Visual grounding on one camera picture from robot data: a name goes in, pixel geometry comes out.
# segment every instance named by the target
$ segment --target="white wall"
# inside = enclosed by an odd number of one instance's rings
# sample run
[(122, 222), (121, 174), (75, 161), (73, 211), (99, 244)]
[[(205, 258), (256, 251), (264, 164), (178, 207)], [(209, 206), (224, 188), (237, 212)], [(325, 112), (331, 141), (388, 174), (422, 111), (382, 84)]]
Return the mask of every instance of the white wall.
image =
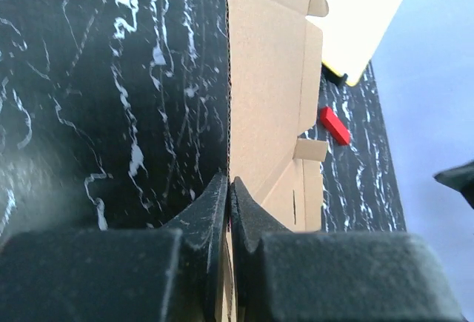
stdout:
[(474, 0), (404, 0), (373, 64), (408, 229), (474, 321), (474, 210), (433, 179), (474, 159)]

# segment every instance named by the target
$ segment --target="black marble surface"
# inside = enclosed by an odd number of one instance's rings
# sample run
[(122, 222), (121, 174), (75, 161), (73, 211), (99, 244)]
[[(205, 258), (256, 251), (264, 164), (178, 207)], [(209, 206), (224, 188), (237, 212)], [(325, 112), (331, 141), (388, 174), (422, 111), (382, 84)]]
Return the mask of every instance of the black marble surface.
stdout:
[(322, 229), (406, 230), (372, 65), (356, 87), (337, 87), (323, 75), (319, 91), (318, 108), (333, 109), (351, 134), (350, 146), (339, 146), (319, 122), (304, 134), (329, 142)]
[(0, 0), (0, 240), (159, 227), (227, 169), (225, 0)]

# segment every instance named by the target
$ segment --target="brown cardboard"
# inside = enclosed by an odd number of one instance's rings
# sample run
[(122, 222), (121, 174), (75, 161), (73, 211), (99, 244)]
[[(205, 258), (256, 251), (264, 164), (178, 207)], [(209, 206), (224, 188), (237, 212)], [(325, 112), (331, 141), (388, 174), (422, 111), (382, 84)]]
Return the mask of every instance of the brown cardboard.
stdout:
[(233, 279), (233, 259), (232, 259), (232, 238), (230, 232), (226, 232), (225, 236), (225, 248), (224, 248), (224, 259), (223, 259), (223, 271), (224, 271), (224, 290), (222, 296), (222, 322), (236, 322), (237, 321), (237, 310), (236, 310), (236, 287), (234, 286)]
[(228, 0), (230, 176), (296, 231), (321, 226), (327, 144), (298, 139), (316, 122), (326, 0)]

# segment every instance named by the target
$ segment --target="red block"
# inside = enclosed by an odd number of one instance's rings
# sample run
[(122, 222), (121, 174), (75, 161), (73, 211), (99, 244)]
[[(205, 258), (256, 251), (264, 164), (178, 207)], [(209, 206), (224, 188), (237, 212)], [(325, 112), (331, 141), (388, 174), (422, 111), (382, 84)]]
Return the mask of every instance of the red block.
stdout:
[(319, 112), (319, 119), (341, 146), (349, 144), (349, 131), (330, 107), (325, 107)]

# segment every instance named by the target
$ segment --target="black object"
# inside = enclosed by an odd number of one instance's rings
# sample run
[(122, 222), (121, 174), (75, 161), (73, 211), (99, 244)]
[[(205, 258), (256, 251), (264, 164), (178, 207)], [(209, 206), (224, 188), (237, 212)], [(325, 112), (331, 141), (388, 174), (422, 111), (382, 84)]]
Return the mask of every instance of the black object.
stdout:
[(343, 85), (346, 84), (348, 75), (345, 73), (343, 76), (338, 76), (335, 74), (331, 69), (326, 67), (324, 64), (321, 67), (321, 71), (323, 75), (326, 77), (326, 79), (335, 84), (337, 87), (342, 87)]
[(438, 183), (459, 191), (474, 209), (474, 161), (435, 175)]
[(17, 235), (0, 255), (0, 321), (220, 321), (227, 187), (215, 175), (161, 229)]
[(13, 238), (0, 255), (0, 321), (221, 321), (228, 207), (240, 321), (462, 321), (418, 238), (295, 234), (239, 178), (230, 200), (227, 188), (215, 175), (161, 229)]

